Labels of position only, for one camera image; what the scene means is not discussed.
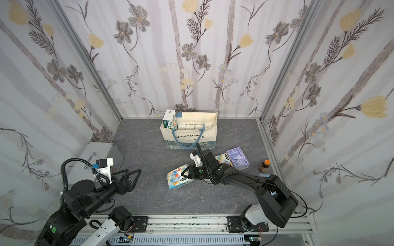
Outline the cream canvas tote bag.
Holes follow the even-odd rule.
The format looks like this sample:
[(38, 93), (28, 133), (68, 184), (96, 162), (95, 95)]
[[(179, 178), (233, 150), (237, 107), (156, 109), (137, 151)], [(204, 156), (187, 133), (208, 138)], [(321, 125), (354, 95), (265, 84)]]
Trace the cream canvas tote bag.
[[(176, 126), (174, 129), (164, 128), (161, 122), (160, 130), (166, 148), (179, 150), (215, 150), (217, 137), (217, 113), (207, 112), (176, 112)], [(213, 124), (215, 127), (199, 130), (178, 130), (178, 124), (204, 125)]]

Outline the green white tissue pack back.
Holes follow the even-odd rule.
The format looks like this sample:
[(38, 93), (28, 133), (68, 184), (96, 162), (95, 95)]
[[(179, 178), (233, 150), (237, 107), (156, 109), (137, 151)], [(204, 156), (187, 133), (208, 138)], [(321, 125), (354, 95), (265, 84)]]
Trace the green white tissue pack back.
[(176, 111), (167, 109), (163, 115), (162, 122), (164, 128), (174, 129), (176, 126)]

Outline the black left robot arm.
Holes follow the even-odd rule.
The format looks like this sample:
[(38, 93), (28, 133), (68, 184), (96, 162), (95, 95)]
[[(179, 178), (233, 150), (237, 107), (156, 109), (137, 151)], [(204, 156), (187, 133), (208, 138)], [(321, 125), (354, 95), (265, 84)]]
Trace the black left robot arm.
[[(66, 166), (71, 162), (85, 164), (98, 179), (101, 187), (97, 188), (93, 180), (83, 179), (69, 187)], [(134, 171), (122, 170), (110, 172), (111, 159), (99, 159), (94, 165), (81, 158), (70, 158), (61, 165), (63, 193), (60, 208), (53, 213), (45, 223), (41, 233), (35, 241), (36, 246), (69, 246), (83, 229), (89, 219), (99, 209), (110, 203), (116, 195), (132, 192), (142, 173), (140, 169)]]

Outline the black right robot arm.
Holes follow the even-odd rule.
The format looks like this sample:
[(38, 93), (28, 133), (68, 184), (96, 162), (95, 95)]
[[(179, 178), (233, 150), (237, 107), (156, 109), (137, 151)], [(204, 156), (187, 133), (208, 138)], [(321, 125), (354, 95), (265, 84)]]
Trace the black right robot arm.
[(294, 216), (299, 200), (305, 201), (299, 194), (286, 187), (276, 175), (269, 177), (254, 176), (239, 171), (228, 164), (221, 164), (212, 152), (197, 149), (192, 152), (194, 164), (181, 172), (183, 178), (190, 180), (209, 179), (213, 185), (238, 186), (253, 193), (259, 202), (264, 218), (279, 228), (284, 228), (291, 218), (301, 218), (306, 214)]

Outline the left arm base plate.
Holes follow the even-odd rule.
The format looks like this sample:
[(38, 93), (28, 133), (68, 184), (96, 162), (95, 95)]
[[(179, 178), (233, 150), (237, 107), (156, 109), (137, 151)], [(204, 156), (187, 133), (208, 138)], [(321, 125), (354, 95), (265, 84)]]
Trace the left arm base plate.
[(145, 233), (148, 226), (148, 216), (134, 216), (132, 218), (132, 225), (128, 232), (131, 233)]

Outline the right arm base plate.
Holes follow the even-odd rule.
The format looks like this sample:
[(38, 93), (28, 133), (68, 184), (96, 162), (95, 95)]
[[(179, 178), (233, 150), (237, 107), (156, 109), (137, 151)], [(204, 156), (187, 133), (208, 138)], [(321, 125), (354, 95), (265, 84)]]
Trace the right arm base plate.
[(252, 224), (245, 216), (228, 216), (226, 231), (228, 233), (268, 232), (267, 222)]

